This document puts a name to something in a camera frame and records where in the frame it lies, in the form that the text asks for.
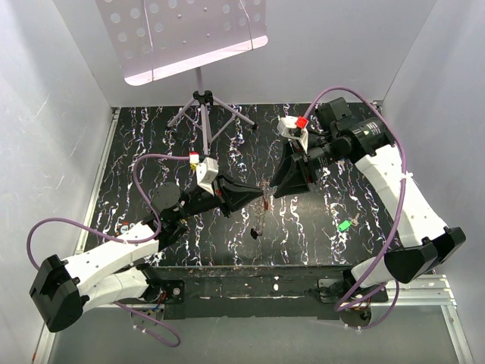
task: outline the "metal frame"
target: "metal frame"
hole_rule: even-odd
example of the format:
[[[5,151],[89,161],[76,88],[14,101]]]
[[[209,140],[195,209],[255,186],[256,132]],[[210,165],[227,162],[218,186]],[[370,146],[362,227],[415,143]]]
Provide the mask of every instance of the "metal frame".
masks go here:
[[[202,81],[202,69],[200,67],[196,68],[196,77],[197,77],[197,91],[199,95],[204,94],[204,83]],[[204,146],[204,154],[209,155],[209,144],[212,143],[221,133],[226,129],[233,121],[236,120],[236,117],[245,121],[251,126],[255,126],[255,122],[238,112],[235,108],[231,108],[228,104],[222,102],[217,97],[213,96],[214,101],[219,104],[222,108],[225,108],[230,112],[233,116],[229,121],[214,135],[212,136],[211,125],[209,123],[209,111],[207,109],[207,105],[205,103],[200,104],[200,118],[202,127],[197,123],[197,121],[193,120],[189,115],[186,114],[186,111],[196,102],[196,100],[192,97],[175,115],[169,122],[168,127],[173,127],[175,123],[179,122],[180,119],[183,117],[188,118],[193,124],[202,130],[202,142]]]
[[[86,211],[86,217],[84,219],[85,224],[89,224],[95,209],[95,203],[98,199],[99,189],[101,187],[102,178],[105,172],[106,163],[108,161],[109,151],[111,143],[114,138],[114,132],[116,130],[120,109],[116,109],[113,115],[113,121],[111,128],[108,132],[105,148],[102,153],[102,158],[98,168],[98,172],[95,179],[95,184],[92,190],[91,200],[89,201],[88,209]],[[83,253],[86,245],[87,234],[82,233],[77,243],[75,253]],[[163,271],[167,275],[173,274],[173,267],[158,268],[157,271]],[[185,270],[192,270],[194,267],[185,267]],[[239,270],[239,267],[230,267],[234,272]],[[337,267],[321,267],[329,268],[329,270],[335,271]],[[410,284],[403,284],[400,286],[401,291],[399,295],[398,306],[441,306],[443,311],[443,318],[446,321],[446,325],[449,331],[449,335],[452,339],[453,346],[458,358],[458,362],[470,364],[473,363],[468,343],[466,341],[464,332],[460,325],[460,321],[456,312],[456,301],[450,289],[448,280],[445,275],[426,275],[421,276]],[[387,293],[390,297],[390,301],[387,303],[372,303],[375,306],[388,306],[394,296],[396,286],[394,283],[387,285]],[[151,308],[152,305],[134,305],[138,309]],[[36,349],[35,356],[33,358],[34,364],[46,364],[49,361],[49,356],[54,344],[55,334],[51,333],[46,326],[42,327],[42,331],[39,337],[39,343]]]

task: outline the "hole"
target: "hole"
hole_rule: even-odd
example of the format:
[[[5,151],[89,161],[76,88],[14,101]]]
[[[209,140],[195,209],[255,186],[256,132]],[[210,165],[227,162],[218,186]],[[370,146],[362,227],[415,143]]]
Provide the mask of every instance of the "hole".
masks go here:
[[[160,33],[164,29],[164,24],[158,22],[155,24],[155,32]]]
[[[139,18],[139,10],[138,8],[133,8],[130,10],[130,15],[133,19]]]
[[[128,37],[127,37],[127,35],[126,35],[125,33],[119,33],[119,34],[118,34],[118,40],[119,40],[120,42],[126,42],[126,41],[127,41],[127,39],[128,39]]]
[[[153,13],[153,14],[158,13],[159,9],[160,8],[158,7],[158,4],[153,3],[153,4],[150,5],[150,12]]]
[[[118,13],[111,14],[110,18],[113,23],[119,23],[121,21],[121,17]]]
[[[136,30],[136,35],[137,36],[144,36],[145,35],[145,30],[143,28],[138,28]]]

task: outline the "black clamp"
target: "black clamp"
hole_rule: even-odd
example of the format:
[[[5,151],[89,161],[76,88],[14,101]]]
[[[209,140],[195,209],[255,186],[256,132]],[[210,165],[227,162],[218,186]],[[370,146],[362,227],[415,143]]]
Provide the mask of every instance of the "black clamp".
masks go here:
[[[214,106],[214,97],[212,95],[212,91],[206,90],[202,95],[199,93],[199,91],[195,91],[192,97],[194,100],[198,101],[200,105],[209,104],[210,106]]]

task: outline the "green object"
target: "green object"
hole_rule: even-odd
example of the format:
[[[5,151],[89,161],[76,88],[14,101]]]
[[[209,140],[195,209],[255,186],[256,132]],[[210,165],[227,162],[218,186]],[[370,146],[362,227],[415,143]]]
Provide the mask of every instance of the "green object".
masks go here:
[[[352,222],[345,220],[339,224],[339,231],[347,231],[352,226]]]

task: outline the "cable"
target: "cable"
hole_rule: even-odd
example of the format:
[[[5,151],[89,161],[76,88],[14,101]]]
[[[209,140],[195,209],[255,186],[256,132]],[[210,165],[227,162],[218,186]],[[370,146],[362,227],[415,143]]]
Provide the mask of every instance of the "cable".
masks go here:
[[[397,148],[399,150],[399,154],[401,156],[401,161],[402,161],[402,164],[401,164],[401,172],[405,175],[407,173],[407,169],[408,169],[408,162],[407,162],[406,154],[405,154],[404,148],[402,147],[401,141],[394,134],[394,132],[392,131],[392,129],[388,125],[386,119],[384,119],[384,117],[379,113],[379,111],[376,110],[376,108],[368,100],[366,100],[364,98],[364,96],[360,95],[359,93],[357,93],[353,89],[350,89],[350,88],[344,87],[344,86],[335,86],[335,87],[331,87],[331,88],[325,89],[310,104],[310,106],[308,107],[308,109],[307,109],[307,111],[306,111],[306,113],[304,115],[304,118],[308,119],[308,116],[314,110],[314,108],[317,105],[318,101],[320,101],[320,99],[324,95],[326,95],[327,93],[329,93],[331,91],[334,91],[334,90],[346,91],[346,92],[351,93],[352,95],[358,97],[364,104],[366,104],[367,107],[369,107],[372,110],[373,113],[375,113],[375,115],[384,123],[384,125],[386,125],[387,129],[389,130],[389,132],[393,136],[394,140],[396,141],[396,145],[397,145]],[[402,205],[404,204],[405,191],[406,191],[406,179],[403,178],[403,179],[401,179],[401,188],[400,188],[400,191],[399,191],[399,201],[398,201],[398,204],[397,204],[396,215],[394,217],[393,226],[391,227],[391,231],[389,232],[389,236],[387,237],[386,242],[382,246],[382,249],[377,254],[377,256],[375,257],[374,261],[371,263],[371,265],[369,266],[369,268],[355,282],[355,284],[350,288],[350,290],[348,290],[347,293],[339,300],[339,302],[336,303],[335,310],[337,312],[343,311],[344,309],[348,309],[348,308],[354,306],[356,303],[360,303],[360,302],[365,301],[366,299],[372,297],[375,293],[377,293],[379,290],[381,290],[386,285],[385,283],[383,283],[378,288],[376,288],[375,290],[373,290],[369,294],[366,294],[362,298],[359,298],[357,300],[353,300],[350,303],[344,304],[344,302],[347,301],[350,298],[350,296],[354,294],[354,292],[360,287],[360,285],[362,284],[362,282],[374,270],[374,268],[376,267],[377,263],[379,263],[379,261],[383,258],[383,256],[386,253],[386,251],[389,249],[389,247],[390,247],[390,245],[391,245],[391,243],[393,241],[394,235],[396,235],[397,227],[398,227],[399,221],[401,219]],[[383,321],[383,319],[386,318],[391,313],[391,311],[393,310],[393,308],[394,308],[394,306],[395,306],[395,304],[397,302],[398,296],[399,296],[399,283],[396,283],[396,286],[397,286],[397,288],[396,288],[396,296],[394,298],[393,305],[391,305],[391,307],[390,307],[389,311],[386,313],[386,315],[384,315],[381,320],[379,320],[376,323],[372,324],[371,327],[374,327],[374,326],[378,325],[379,323],[381,323]]]
[[[158,236],[158,234],[160,234],[160,230],[161,230],[160,217],[158,216],[158,213],[156,212],[156,210],[153,208],[150,199],[148,198],[148,196],[146,195],[145,191],[143,190],[142,186],[140,185],[140,183],[138,181],[138,174],[137,174],[138,165],[139,165],[139,163],[141,163],[142,161],[144,161],[145,159],[148,159],[148,158],[171,159],[171,160],[174,160],[174,161],[188,161],[189,160],[189,157],[174,157],[172,155],[165,155],[165,154],[145,154],[145,155],[142,155],[141,157],[139,157],[136,160],[136,162],[133,166],[133,182],[135,183],[136,188],[138,188],[138,191],[140,192],[140,194],[142,195],[142,198],[148,204],[149,208],[153,211],[155,218],[157,220],[157,230],[155,231],[155,233],[152,236],[147,237],[145,239],[127,240],[127,243],[131,243],[131,244],[146,243],[147,241],[150,241],[150,240],[156,238]],[[79,222],[70,220],[69,218],[46,218],[44,220],[39,221],[37,224],[33,225],[32,229],[30,229],[30,232],[27,235],[27,255],[29,256],[29,260],[32,263],[33,267],[37,270],[39,270],[40,267],[37,264],[36,260],[33,258],[33,254],[32,254],[32,236],[33,236],[33,233],[41,225],[44,225],[48,222],[54,222],[54,221],[55,222],[64,222],[65,224],[70,224],[70,225],[76,226],[78,228],[86,230],[86,231],[90,232],[91,234],[94,234],[98,237],[102,237],[104,239],[113,240],[113,241],[116,241],[117,243],[124,243],[124,240],[120,239],[119,237],[112,237],[110,235],[103,234],[101,231],[97,231],[95,229],[87,227],[83,224],[80,224]]]
[[[166,328],[167,330],[169,330],[169,332],[171,332],[177,338],[177,342],[175,344],[174,343],[171,343],[170,341],[164,339],[162,336],[160,336],[159,334],[155,333],[154,331],[149,330],[147,328],[144,328],[143,326],[140,326],[140,325],[135,325],[136,328],[138,328],[143,334],[144,333],[147,333],[148,335],[153,336],[155,339],[157,339],[161,343],[167,345],[168,347],[178,347],[180,345],[180,343],[182,342],[182,339],[180,339],[179,333],[172,326],[170,326],[168,324],[165,324],[162,321],[157,320],[156,318],[152,318],[152,317],[150,317],[148,315],[145,315],[143,312],[136,311],[135,309],[132,309],[131,307],[128,307],[128,306],[124,305],[123,303],[119,303],[119,302],[113,302],[113,303],[116,306],[121,307],[122,309],[125,309],[128,312],[133,313],[134,315],[141,316],[144,319],[153,322],[155,325],[163,326],[164,328]]]

